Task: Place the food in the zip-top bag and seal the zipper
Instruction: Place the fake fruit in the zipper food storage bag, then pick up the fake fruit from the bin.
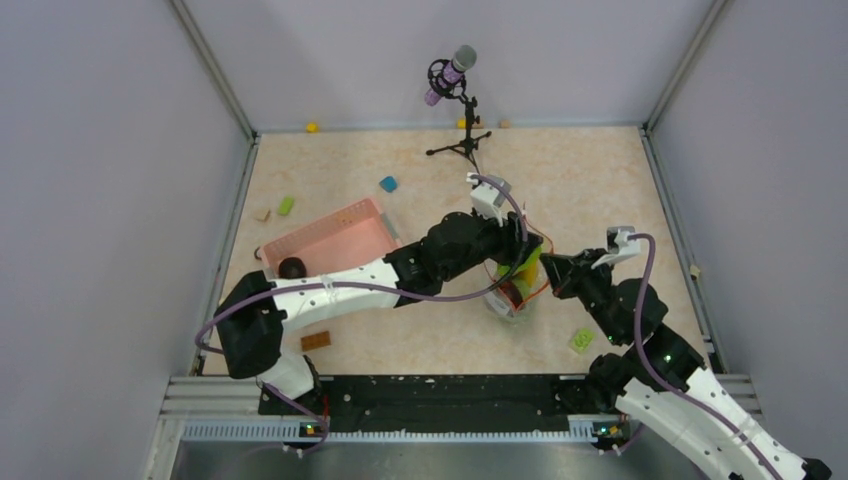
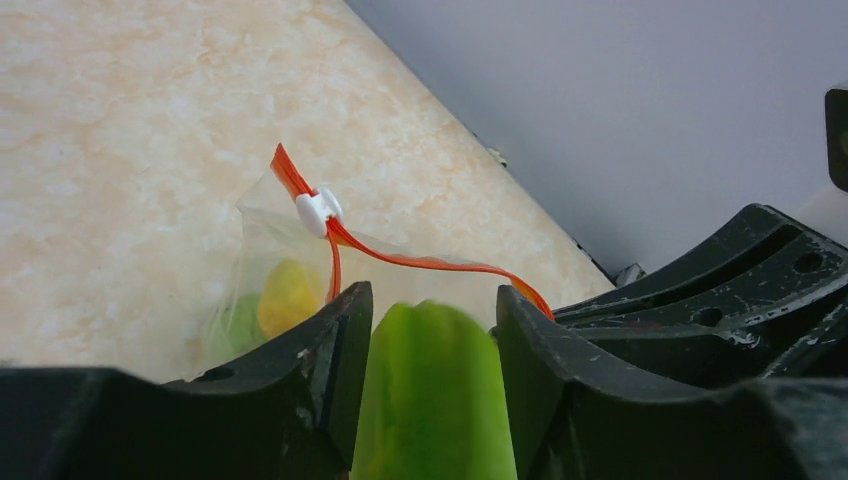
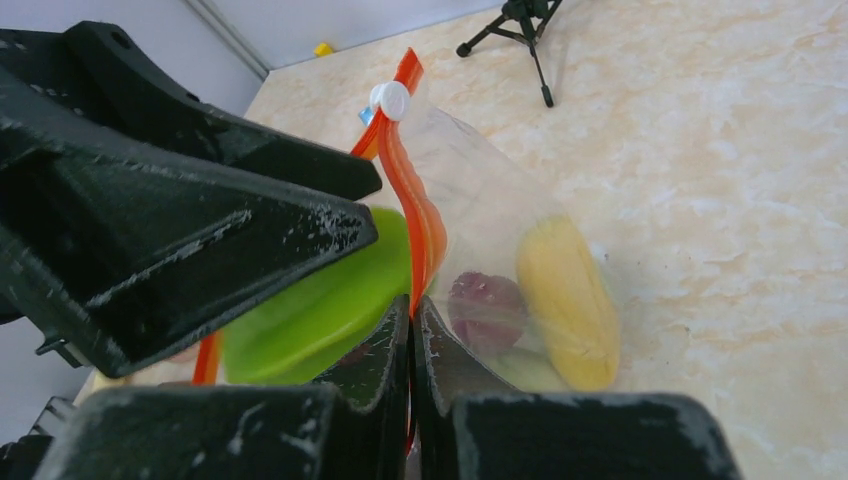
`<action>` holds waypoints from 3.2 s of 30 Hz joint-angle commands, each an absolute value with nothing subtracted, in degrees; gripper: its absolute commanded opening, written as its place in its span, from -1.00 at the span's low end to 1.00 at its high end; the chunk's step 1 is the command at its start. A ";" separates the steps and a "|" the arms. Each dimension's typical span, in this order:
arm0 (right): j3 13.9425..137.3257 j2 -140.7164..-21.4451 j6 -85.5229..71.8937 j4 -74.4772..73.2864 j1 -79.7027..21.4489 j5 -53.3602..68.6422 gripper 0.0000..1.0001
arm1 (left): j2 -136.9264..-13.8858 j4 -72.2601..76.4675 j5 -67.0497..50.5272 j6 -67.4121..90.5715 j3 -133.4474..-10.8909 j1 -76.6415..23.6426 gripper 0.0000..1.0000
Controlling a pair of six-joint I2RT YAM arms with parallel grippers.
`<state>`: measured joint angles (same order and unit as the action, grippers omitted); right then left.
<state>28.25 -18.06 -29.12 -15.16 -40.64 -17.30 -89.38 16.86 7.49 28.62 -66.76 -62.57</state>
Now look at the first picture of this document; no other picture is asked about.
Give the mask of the clear zip top bag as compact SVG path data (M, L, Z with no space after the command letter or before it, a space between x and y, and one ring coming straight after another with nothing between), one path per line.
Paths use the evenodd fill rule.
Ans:
M525 210L522 211L522 214L526 225L529 227L529 230L533 233L539 234L544 239L542 247L536 250L532 256L540 257L542 253L554 253L555 245L553 240L545 232L541 231L533 223L530 222ZM547 279L547 276L543 271L543 267L541 266L540 260L538 273L539 275L537 277L536 284L533 287L529 287L526 283L519 280L516 276L508 276L507 280L503 282L513 282L521 289L524 301L517 310L511 309L504 302L502 296L498 292L498 288L501 284L495 290L486 293L482 297L482 302L484 306L492 315L508 324L515 325L527 320L530 317L530 312L534 303L536 302L536 299L542 293L544 293L550 286L549 280Z

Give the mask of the green pepper toy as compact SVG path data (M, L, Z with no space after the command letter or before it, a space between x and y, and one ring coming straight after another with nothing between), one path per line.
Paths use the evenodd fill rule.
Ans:
M517 268L516 268L516 269L515 269L512 273L510 273L510 270L511 270L511 267L510 267L510 266L508 266L508 265L499 265L499 266L497 267L497 275L498 275L498 276L501 276L501 277L503 277L503 276L509 276L509 277L516 276L516 274L517 274L518 272L520 272L520 271L521 271L521 269L522 269L522 265L523 265L526 261L524 261L521 265L519 265L519 266L518 266L518 267L517 267Z

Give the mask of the brown bear chocolate toy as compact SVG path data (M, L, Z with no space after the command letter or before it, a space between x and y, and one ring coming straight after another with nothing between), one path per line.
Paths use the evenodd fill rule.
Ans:
M498 292L504 302L513 310L517 310L524 301L521 289L513 282L505 282L500 285Z

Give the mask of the pink plastic basket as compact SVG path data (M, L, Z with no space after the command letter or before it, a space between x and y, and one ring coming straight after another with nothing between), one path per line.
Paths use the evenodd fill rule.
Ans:
M271 279L288 258L300 259L306 273L316 276L366 264L401 246L381 205L366 197L260 246L258 255Z

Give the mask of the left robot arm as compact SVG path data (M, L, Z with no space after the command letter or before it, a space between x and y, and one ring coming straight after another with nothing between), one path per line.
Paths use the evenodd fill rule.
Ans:
M305 355L285 350L285 334L363 310L445 303L445 283L487 261L514 273L543 242L515 213L497 220L453 212L419 241L355 268L290 280L249 272L215 312L216 351L230 378L254 378L308 413L320 401L318 375Z

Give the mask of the yellow mango toy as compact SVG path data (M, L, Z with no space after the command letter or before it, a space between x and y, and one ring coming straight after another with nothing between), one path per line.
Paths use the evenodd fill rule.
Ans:
M536 284L537 277L539 275L538 271L539 257L531 257L522 265L522 269L516 274L516 277L526 283L529 287L533 287Z

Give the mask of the dark brown round toy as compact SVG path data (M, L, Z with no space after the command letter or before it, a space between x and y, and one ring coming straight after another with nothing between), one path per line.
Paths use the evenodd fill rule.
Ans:
M278 277L281 279L302 279L308 276L304 262L298 257L287 257L277 267Z

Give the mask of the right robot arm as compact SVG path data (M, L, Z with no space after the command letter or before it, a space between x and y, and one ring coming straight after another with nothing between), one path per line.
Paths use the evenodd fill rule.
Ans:
M668 307L645 277L615 284L603 249L544 253L541 265L558 299L577 299L626 352L591 364L589 404L623 413L687 457L708 479L831 479L821 460L802 457L771 436L734 399L694 347L668 327Z

